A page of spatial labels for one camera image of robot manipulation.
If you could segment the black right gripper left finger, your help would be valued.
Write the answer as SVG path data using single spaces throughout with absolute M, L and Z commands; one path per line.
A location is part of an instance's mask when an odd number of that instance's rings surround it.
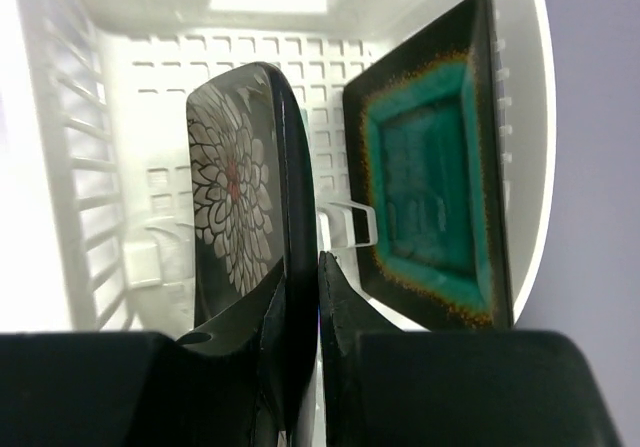
M 5 446 L 252 446 L 279 422 L 260 404 L 261 330 L 283 276 L 180 339 L 161 333 L 5 334 Z

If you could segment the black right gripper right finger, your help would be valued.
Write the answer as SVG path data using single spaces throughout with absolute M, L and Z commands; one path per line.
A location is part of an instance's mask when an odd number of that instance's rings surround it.
M 330 446 L 617 446 L 590 366 L 550 331 L 407 332 L 318 265 Z

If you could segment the small black floral plate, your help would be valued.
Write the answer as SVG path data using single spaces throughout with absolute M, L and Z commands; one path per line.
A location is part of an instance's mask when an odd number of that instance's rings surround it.
M 194 327 L 224 446 L 308 446 L 316 408 L 318 248 L 310 152 L 281 70 L 253 62 L 186 101 Z

